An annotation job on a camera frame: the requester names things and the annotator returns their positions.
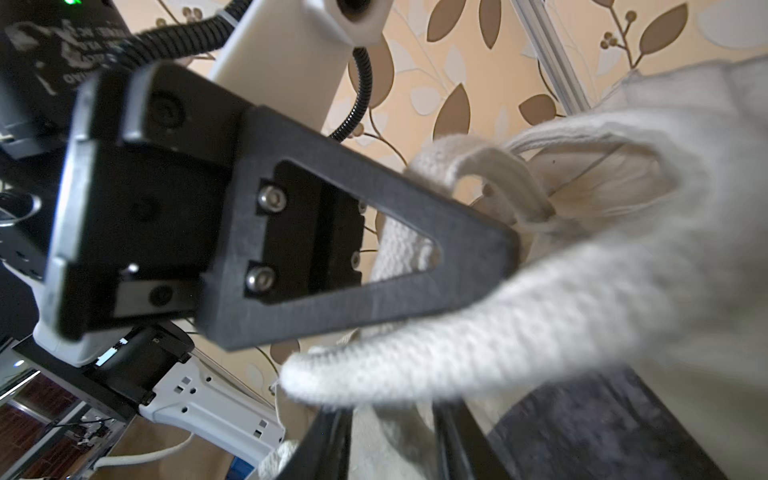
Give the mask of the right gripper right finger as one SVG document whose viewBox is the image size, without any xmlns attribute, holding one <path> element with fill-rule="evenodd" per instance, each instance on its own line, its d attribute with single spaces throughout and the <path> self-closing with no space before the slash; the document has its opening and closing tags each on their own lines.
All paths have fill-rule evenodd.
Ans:
<svg viewBox="0 0 768 480">
<path fill-rule="evenodd" d="M 432 412 L 439 479 L 511 479 L 462 400 L 434 403 Z"/>
</svg>

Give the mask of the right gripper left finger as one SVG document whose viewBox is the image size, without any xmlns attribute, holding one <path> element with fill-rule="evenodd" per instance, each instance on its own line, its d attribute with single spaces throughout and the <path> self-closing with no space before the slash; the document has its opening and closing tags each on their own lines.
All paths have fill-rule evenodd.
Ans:
<svg viewBox="0 0 768 480">
<path fill-rule="evenodd" d="M 346 480 L 353 411 L 321 410 L 277 480 Z"/>
</svg>

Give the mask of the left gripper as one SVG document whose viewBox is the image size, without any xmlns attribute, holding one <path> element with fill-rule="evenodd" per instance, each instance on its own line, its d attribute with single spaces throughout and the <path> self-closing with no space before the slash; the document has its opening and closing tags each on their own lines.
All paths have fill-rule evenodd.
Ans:
<svg viewBox="0 0 768 480">
<path fill-rule="evenodd" d="M 40 318 L 58 335 L 195 312 L 249 103 L 172 62 L 79 88 Z"/>
</svg>

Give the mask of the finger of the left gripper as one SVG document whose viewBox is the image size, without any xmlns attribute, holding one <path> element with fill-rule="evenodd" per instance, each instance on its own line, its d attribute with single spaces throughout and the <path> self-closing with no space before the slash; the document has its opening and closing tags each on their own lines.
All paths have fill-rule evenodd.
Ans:
<svg viewBox="0 0 768 480">
<path fill-rule="evenodd" d="M 437 251 L 433 266 L 364 275 L 376 254 L 368 211 Z M 507 227 L 266 107 L 237 138 L 200 331 L 233 351 L 445 313 L 486 297 L 518 265 Z"/>
</svg>

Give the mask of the cream canvas grocery bag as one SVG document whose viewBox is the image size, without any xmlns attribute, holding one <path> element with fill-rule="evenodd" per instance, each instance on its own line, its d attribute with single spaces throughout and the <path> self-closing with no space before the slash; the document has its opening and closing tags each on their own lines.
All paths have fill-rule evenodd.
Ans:
<svg viewBox="0 0 768 480">
<path fill-rule="evenodd" d="M 617 141 L 625 204 L 598 230 L 561 217 L 520 153 Z M 296 354 L 280 384 L 318 406 L 387 405 L 561 379 L 639 358 L 652 389 L 731 479 L 767 475 L 767 61 L 627 79 L 596 109 L 502 147 L 454 136 L 408 174 L 441 193 L 487 179 L 535 242 L 522 270 L 458 312 Z"/>
</svg>

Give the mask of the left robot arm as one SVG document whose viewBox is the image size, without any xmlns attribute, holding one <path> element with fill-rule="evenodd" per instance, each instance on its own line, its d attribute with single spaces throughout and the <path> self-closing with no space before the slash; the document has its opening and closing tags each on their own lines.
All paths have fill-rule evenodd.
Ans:
<svg viewBox="0 0 768 480">
<path fill-rule="evenodd" d="M 387 1 L 232 1 L 131 34 L 110 1 L 1 5 L 1 261 L 59 336 L 192 315 L 228 350 L 430 316 L 514 232 L 321 132 Z"/>
</svg>

